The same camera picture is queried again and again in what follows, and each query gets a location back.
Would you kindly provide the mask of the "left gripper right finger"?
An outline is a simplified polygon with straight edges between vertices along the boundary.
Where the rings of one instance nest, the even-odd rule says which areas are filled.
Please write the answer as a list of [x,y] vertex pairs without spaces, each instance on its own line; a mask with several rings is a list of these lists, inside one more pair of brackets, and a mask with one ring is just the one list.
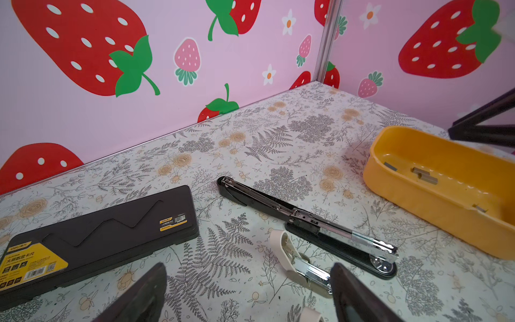
[[343,264],[333,265],[330,285],[338,321],[402,321]]

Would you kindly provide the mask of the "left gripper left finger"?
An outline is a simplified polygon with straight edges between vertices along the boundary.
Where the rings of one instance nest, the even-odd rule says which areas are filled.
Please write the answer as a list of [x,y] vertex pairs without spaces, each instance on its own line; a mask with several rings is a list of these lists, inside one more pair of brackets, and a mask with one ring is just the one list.
[[166,267],[159,262],[94,321],[159,321],[164,306],[166,277]]

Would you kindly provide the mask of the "black stapler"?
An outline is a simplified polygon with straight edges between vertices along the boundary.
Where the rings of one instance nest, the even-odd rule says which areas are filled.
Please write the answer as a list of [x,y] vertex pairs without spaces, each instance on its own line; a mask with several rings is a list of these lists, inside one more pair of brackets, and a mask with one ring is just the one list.
[[230,177],[219,177],[217,186],[223,197],[284,221],[288,232],[378,278],[390,280],[397,275],[398,248],[392,244],[336,224]]

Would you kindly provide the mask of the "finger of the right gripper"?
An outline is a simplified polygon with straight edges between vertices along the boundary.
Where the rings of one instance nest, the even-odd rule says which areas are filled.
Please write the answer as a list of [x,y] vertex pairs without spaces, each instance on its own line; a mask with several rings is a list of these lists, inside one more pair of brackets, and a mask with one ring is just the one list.
[[514,147],[514,124],[482,125],[514,108],[514,89],[453,122],[448,129],[452,140]]

